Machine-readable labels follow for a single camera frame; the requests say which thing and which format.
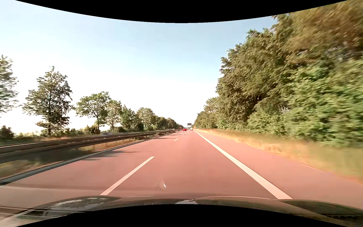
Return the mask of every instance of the road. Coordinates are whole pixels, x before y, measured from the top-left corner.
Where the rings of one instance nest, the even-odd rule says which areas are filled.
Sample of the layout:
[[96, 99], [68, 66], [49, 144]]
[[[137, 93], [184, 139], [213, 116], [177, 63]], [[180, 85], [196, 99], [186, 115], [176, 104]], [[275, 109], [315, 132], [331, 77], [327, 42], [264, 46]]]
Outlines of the road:
[[0, 186], [0, 206], [186, 192], [313, 199], [363, 209], [357, 182], [202, 131], [176, 132]]

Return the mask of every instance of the metal guardrail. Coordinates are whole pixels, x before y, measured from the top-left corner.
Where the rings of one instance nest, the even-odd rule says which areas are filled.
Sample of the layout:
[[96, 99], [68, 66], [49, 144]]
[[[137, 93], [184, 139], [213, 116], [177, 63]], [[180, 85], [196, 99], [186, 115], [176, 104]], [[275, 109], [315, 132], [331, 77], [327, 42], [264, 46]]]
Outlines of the metal guardrail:
[[112, 134], [112, 135], [98, 135], [90, 137], [77, 137], [77, 138], [58, 139], [58, 140], [50, 140], [42, 142], [4, 145], [0, 146], [0, 158], [12, 157], [15, 155], [28, 154], [32, 152], [45, 152], [58, 148], [73, 149], [73, 148], [95, 145], [99, 143], [107, 143], [117, 140], [131, 139], [135, 137], [149, 136], [158, 133], [175, 132], [175, 131], [179, 131], [179, 129], [148, 131], [148, 132], [131, 132], [131, 133], [121, 133], [121, 134]]

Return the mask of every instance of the lane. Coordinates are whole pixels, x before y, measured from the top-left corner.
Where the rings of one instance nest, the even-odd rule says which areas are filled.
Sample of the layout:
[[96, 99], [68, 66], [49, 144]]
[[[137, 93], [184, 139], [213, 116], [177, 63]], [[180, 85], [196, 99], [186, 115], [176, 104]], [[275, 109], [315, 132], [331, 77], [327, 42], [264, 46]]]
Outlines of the lane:
[[363, 209], [363, 186], [330, 172], [263, 152], [244, 143], [197, 131], [294, 199], [311, 199]]
[[0, 206], [27, 209], [61, 199], [100, 195], [163, 146], [172, 143], [172, 138], [151, 139], [0, 186]]
[[204, 193], [276, 198], [195, 132], [179, 135], [172, 141], [174, 145], [164, 146], [161, 153], [108, 195]]

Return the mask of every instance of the sky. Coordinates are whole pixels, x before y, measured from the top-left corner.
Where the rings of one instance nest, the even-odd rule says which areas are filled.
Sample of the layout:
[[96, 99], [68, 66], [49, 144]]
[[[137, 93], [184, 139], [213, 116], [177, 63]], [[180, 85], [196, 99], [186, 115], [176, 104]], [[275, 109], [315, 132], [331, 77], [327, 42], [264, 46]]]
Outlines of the sky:
[[[137, 111], [151, 108], [187, 126], [205, 101], [216, 96], [221, 57], [245, 41], [250, 29], [262, 31], [271, 17], [213, 23], [149, 23], [59, 11], [14, 0], [0, 0], [0, 56], [13, 60], [20, 103], [36, 78], [54, 66], [68, 76], [76, 102], [108, 91], [112, 99]], [[71, 111], [70, 128], [92, 125], [93, 118]], [[40, 131], [41, 116], [20, 107], [0, 117], [15, 133]]]

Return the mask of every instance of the solid white line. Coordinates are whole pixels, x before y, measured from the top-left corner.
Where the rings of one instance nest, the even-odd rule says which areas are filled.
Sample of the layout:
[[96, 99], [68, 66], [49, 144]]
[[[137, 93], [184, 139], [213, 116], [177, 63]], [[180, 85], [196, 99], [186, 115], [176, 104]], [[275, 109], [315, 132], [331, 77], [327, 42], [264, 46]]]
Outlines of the solid white line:
[[318, 170], [318, 169], [316, 169], [316, 168], [313, 168], [313, 167], [310, 167], [310, 166], [307, 166], [307, 165], [304, 165], [304, 164], [301, 164], [301, 165], [306, 166], [306, 167], [309, 167], [309, 168], [314, 169], [314, 170]]
[[261, 186], [263, 186], [267, 191], [273, 194], [277, 199], [292, 199], [289, 195], [283, 192], [281, 189], [277, 188], [277, 186], [273, 185], [271, 182], [260, 176], [258, 173], [254, 172], [252, 169], [247, 167], [245, 164], [241, 163], [235, 157], [230, 155], [228, 152], [224, 151], [220, 147], [216, 146], [213, 142], [209, 141], [207, 138], [203, 137], [200, 133], [196, 132], [199, 136], [205, 139], [209, 144], [215, 147], [219, 152], [225, 155], [229, 160], [235, 163], [239, 168], [241, 168], [244, 172], [246, 172], [250, 177], [252, 177], [255, 181], [257, 181]]
[[244, 197], [244, 198], [255, 198], [255, 199], [268, 199], [268, 198], [261, 198], [261, 197], [251, 197], [251, 196], [234, 196], [234, 195], [220, 195], [220, 196], [206, 196], [202, 198], [213, 198], [213, 197]]
[[145, 162], [143, 162], [141, 165], [139, 165], [137, 168], [133, 169], [131, 172], [129, 172], [127, 175], [123, 176], [123, 178], [121, 178], [118, 182], [114, 183], [110, 188], [108, 188], [107, 190], [105, 190], [102, 194], [100, 195], [107, 195], [108, 193], [110, 193], [111, 191], [113, 191], [115, 188], [117, 188], [117, 186], [119, 186], [121, 183], [123, 183], [125, 180], [127, 180], [127, 178], [129, 178], [133, 173], [137, 172], [138, 169], [140, 169], [141, 167], [143, 167], [146, 163], [148, 163], [151, 159], [153, 159], [154, 156], [148, 158]]

